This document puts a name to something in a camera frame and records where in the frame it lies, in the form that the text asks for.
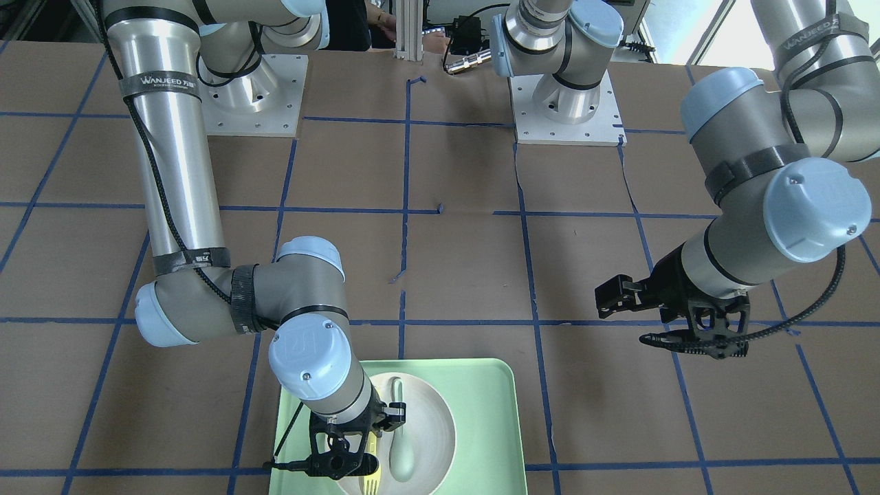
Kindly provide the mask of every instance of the light blue joint cover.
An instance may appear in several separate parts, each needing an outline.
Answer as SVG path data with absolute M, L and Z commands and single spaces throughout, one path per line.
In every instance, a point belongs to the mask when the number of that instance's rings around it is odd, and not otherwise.
M 324 0 L 281 0 L 281 3 L 291 14 L 300 18 L 314 16 L 326 10 Z
M 281 246 L 275 260 L 278 261 L 286 255 L 306 255 L 324 260 L 336 267 L 342 274 L 342 281 L 345 282 L 345 272 L 342 271 L 342 258 L 339 256 L 339 249 L 336 249 L 336 246 L 329 240 L 313 235 L 296 237 Z
M 222 24 L 206 24 L 204 26 L 199 26 L 199 36 L 205 37 L 211 34 L 216 33 L 223 29 L 223 26 L 226 26 L 226 23 Z
M 324 5 L 324 11 L 321 12 L 321 42 L 318 45 L 319 50 L 327 48 L 330 44 L 330 16 L 327 15 L 327 7 Z
M 288 392 L 317 401 L 342 386 L 351 367 L 351 345 L 333 321 L 320 314 L 300 314 L 275 332 L 269 365 Z
M 744 67 L 721 69 L 706 76 L 681 100 L 681 121 L 685 124 L 687 140 L 702 129 L 733 100 L 755 86 L 763 85 L 754 71 Z
M 623 39 L 623 18 L 602 0 L 575 0 L 568 15 L 584 36 L 605 48 L 616 48 Z
M 512 78 L 513 69 L 507 54 L 507 38 L 504 36 L 504 14 L 492 17 L 492 30 L 489 31 L 489 47 L 492 48 L 492 68 L 502 78 Z
M 809 263 L 864 232 L 871 220 L 865 186 L 829 159 L 800 159 L 782 168 L 764 194 L 767 235 L 788 259 Z
M 184 337 L 165 316 L 165 311 L 162 310 L 156 297 L 155 282 L 141 287 L 137 291 L 135 301 L 135 320 L 143 340 L 156 347 L 198 344 Z

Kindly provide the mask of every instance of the person's hand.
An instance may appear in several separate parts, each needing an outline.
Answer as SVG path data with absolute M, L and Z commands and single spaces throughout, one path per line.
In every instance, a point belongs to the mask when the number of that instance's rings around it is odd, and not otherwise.
M 442 31 L 433 31 L 422 36 L 422 49 L 442 55 L 450 41 Z
M 382 12 L 382 15 L 379 16 L 378 28 L 382 30 L 382 33 L 385 34 L 385 37 L 390 41 L 397 41 L 397 18 L 393 15 Z

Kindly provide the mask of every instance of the table surface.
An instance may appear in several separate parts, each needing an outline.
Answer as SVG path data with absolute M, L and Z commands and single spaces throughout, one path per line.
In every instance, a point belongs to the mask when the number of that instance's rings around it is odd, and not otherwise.
M 637 342 L 655 312 L 596 314 L 598 284 L 718 214 L 678 118 L 712 70 L 614 63 L 626 147 L 517 146 L 489 69 L 315 54 L 296 140 L 209 140 L 232 261 L 323 236 L 359 358 L 508 363 L 529 493 L 880 492 L 876 219 L 837 296 L 748 358 L 674 356 Z M 268 492 L 269 338 L 154 349 L 134 325 L 153 278 L 136 150 L 99 46 L 0 44 L 0 493 Z M 849 166 L 875 218 L 878 165 Z M 755 327 L 832 265 L 753 291 Z

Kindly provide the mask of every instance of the black strap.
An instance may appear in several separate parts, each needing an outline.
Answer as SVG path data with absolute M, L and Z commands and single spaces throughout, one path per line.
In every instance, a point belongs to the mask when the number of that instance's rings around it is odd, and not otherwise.
M 776 47 L 776 50 L 774 50 L 776 67 L 781 70 L 797 54 L 816 45 L 826 36 L 839 36 L 842 34 L 854 34 L 870 42 L 868 40 L 868 23 L 856 16 L 837 12 L 806 26 L 801 31 L 789 36 L 779 47 Z
M 118 11 L 112 11 L 106 17 L 104 24 L 106 25 L 106 28 L 109 29 L 110 26 L 114 24 L 136 18 L 158 18 L 176 22 L 196 31 L 197 33 L 199 32 L 199 25 L 186 14 L 181 14 L 180 12 L 171 9 L 163 9 L 161 7 L 126 7 L 124 9 L 119 9 Z
M 217 19 L 214 18 L 214 14 L 208 7 L 208 0 L 193 0 L 193 7 L 203 24 L 217 24 Z
M 151 70 L 124 78 L 119 82 L 122 97 L 135 97 L 147 92 L 182 92 L 199 98 L 198 79 L 176 70 Z
M 239 334 L 263 331 L 257 317 L 257 301 L 253 295 L 253 269 L 257 265 L 242 265 L 232 271 L 230 306 L 232 323 Z
M 175 271 L 212 266 L 229 268 L 231 266 L 229 249 L 226 247 L 206 247 L 153 257 L 153 268 L 157 277 Z
M 806 144 L 792 143 L 756 151 L 733 163 L 723 161 L 706 176 L 706 190 L 715 204 L 721 204 L 727 193 L 743 182 L 809 156 Z
M 341 314 L 342 316 L 345 316 L 346 320 L 348 319 L 348 313 L 346 313 L 345 310 L 342 309 L 341 307 L 328 306 L 325 304 L 315 304 L 312 306 L 300 307 L 297 310 L 294 310 L 294 311 L 291 311 L 290 313 L 287 313 L 281 319 L 281 324 L 283 325 L 287 320 L 290 320 L 291 318 L 295 318 L 295 317 L 299 316 L 300 314 L 318 313 L 318 312 Z
M 831 138 L 831 144 L 828 144 L 828 148 L 822 153 L 822 158 L 826 158 L 834 152 L 834 148 L 837 148 L 837 143 L 840 142 L 840 135 L 843 134 L 843 110 L 840 108 L 840 103 L 837 102 L 837 99 L 835 99 L 829 92 L 818 88 L 813 91 L 824 96 L 834 111 L 834 136 Z
M 602 79 L 599 79 L 598 81 L 596 81 L 595 83 L 593 83 L 591 85 L 576 85 L 575 83 L 572 83 L 570 81 L 563 79 L 559 75 L 559 73 L 553 74 L 553 79 L 556 79 L 557 83 L 559 83 L 567 88 L 575 89 L 577 91 L 586 91 L 588 89 L 593 89 L 594 87 L 602 84 Z

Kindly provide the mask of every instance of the white mounting plate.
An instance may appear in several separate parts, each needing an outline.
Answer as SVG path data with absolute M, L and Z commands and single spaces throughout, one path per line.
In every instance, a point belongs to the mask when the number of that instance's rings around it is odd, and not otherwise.
M 617 98 L 611 86 L 608 72 L 599 84 L 602 96 L 596 114 L 587 122 L 564 124 L 545 117 L 535 103 L 532 94 L 543 76 L 515 76 L 510 78 L 510 99 L 517 124 L 517 142 L 522 144 L 572 144 L 587 146 L 617 146 L 627 133 L 617 108 Z
M 255 114 L 232 113 L 219 107 L 208 93 L 208 87 L 199 84 L 208 136 L 296 137 L 309 57 L 264 55 L 263 63 L 268 63 L 275 72 L 283 93 L 277 95 L 279 98 L 272 107 Z

